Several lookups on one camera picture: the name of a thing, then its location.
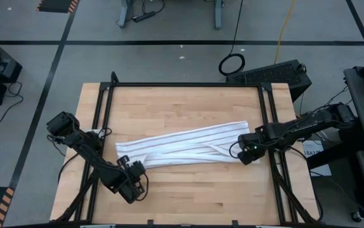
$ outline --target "black keyboard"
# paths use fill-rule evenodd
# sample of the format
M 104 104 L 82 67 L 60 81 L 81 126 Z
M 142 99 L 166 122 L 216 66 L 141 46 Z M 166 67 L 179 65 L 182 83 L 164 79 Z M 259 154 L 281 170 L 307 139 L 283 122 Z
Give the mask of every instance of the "black keyboard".
M 288 83 L 288 85 L 296 85 L 301 82 L 299 71 L 293 67 L 293 64 L 284 64 L 275 67 L 269 67 L 263 70 L 250 70 L 242 72 L 233 78 L 234 82 L 258 83 L 258 82 L 274 82 Z

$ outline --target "black metal frame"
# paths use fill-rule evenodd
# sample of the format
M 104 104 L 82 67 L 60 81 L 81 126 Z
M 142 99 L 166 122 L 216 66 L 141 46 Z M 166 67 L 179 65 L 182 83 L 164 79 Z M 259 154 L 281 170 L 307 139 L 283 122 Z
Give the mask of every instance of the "black metal frame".
M 270 102 L 270 108 L 271 108 L 271 114 L 272 114 L 272 121 L 277 122 L 278 121 L 278 115 L 276 113 L 276 107 L 275 107 L 275 100 L 273 97 L 273 91 L 270 83 L 262 83 L 262 84 L 225 84 L 225 83 L 173 83 L 173 82 L 119 82 L 117 79 L 117 76 L 112 73 L 112 81 L 111 82 L 101 82 L 100 88 L 99 88 L 99 94 L 98 99 L 96 102 L 96 108 L 93 118 L 93 125 L 92 128 L 96 129 L 98 127 L 98 121 L 100 117 L 100 111 L 101 106 L 103 102 L 103 94 L 106 90 L 108 90 L 108 97 L 106 102 L 106 108 L 105 108 L 105 114 L 103 117 L 103 128 L 106 128 L 108 126 L 108 118 L 110 115 L 110 108 L 112 105 L 113 100 L 113 94 L 114 94 L 114 88 L 115 87 L 255 87 L 258 90 L 258 96 L 260 100 L 261 105 L 261 114 L 263 117 L 263 124 L 268 123 L 268 114 L 266 111 L 266 105 L 264 100 L 264 90 L 268 93 L 268 99 Z M 270 165 L 271 165 L 271 173 L 272 173 L 272 167 L 276 166 L 276 160 L 275 160 L 275 151 L 269 150 L 268 151 Z M 282 176 L 285 181 L 285 183 L 290 187 L 290 177 L 289 177 L 289 171 L 288 166 L 286 162 L 285 153 L 280 153 L 280 164 L 282 166 Z M 82 175 L 82 182 L 81 182 L 81 188 L 85 185 L 90 173 L 90 165 L 88 162 L 85 163 L 83 175 Z M 275 191 L 275 198 L 276 198 L 276 207 L 278 210 L 278 216 L 280 225 L 287 226 L 287 227 L 338 227 L 334 225 L 325 225 L 325 224 L 305 224 L 305 223 L 299 223 L 297 219 L 297 211 L 295 207 L 293 206 L 292 202 L 289 201 L 289 209 L 290 209 L 290 217 L 292 219 L 291 222 L 286 221 L 285 217 L 285 209 L 283 207 L 282 202 L 282 195 L 281 195 L 281 188 L 278 184 L 278 182 L 273 179 L 273 186 Z M 96 201 L 96 193 L 97 193 L 97 187 L 98 187 L 98 181 L 95 181 L 92 185 L 92 191 L 91 196 L 89 200 L 88 205 L 88 212 L 86 220 L 81 220 L 81 214 L 82 214 L 82 207 L 83 207 L 83 201 L 78 206 L 74 220 L 75 221 L 83 221 L 88 224 L 92 224 L 93 219 L 93 212 L 94 212 L 94 204 Z M 153 220 L 148 220 L 147 224 L 116 224 L 116 227 L 182 227 L 182 225 L 154 225 Z M 218 227 L 218 228 L 230 228 L 230 227 L 258 227 L 254 225 L 239 225 L 238 221 L 233 220 L 232 225 L 194 225 L 194 227 Z

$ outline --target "table leg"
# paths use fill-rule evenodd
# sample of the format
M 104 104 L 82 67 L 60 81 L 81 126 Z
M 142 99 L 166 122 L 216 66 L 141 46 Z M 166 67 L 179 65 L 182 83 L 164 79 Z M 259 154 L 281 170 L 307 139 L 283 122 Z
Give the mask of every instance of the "table leg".
M 216 30 L 221 29 L 221 3 L 222 0 L 216 0 L 216 5 L 214 6 L 214 19 L 215 19 L 215 26 Z
M 120 28 L 124 28 L 126 25 L 127 14 L 133 7 L 133 0 L 121 0 L 121 5 L 121 13 L 117 24 Z

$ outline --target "folded towel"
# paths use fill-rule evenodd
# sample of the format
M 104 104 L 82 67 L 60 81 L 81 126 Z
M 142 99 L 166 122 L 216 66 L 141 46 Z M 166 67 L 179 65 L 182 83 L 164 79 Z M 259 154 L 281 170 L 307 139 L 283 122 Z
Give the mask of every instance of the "folded towel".
M 232 158 L 228 150 L 237 142 L 240 134 L 248 133 L 250 130 L 246 121 L 233 122 L 116 143 L 116 149 L 119 157 L 127 155 L 131 162 L 139 160 L 145 168 L 214 162 L 238 163 L 240 160 Z M 234 145 L 231 153 L 237 156 L 239 152 L 240 146 Z

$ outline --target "white towel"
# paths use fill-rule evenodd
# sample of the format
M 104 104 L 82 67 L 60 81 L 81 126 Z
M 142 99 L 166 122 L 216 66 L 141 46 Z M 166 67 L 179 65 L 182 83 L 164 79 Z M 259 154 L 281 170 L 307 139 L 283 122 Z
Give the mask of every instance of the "white towel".
M 240 134 L 248 133 L 250 130 L 246 121 L 233 122 L 133 142 L 116 143 L 116 149 L 119 158 L 127 155 L 131 162 L 139 160 L 145 168 L 195 163 L 238 163 L 240 160 L 232 158 L 228 150 L 237 142 Z M 234 145 L 231 153 L 237 156 L 239 152 L 241 152 L 240 146 Z

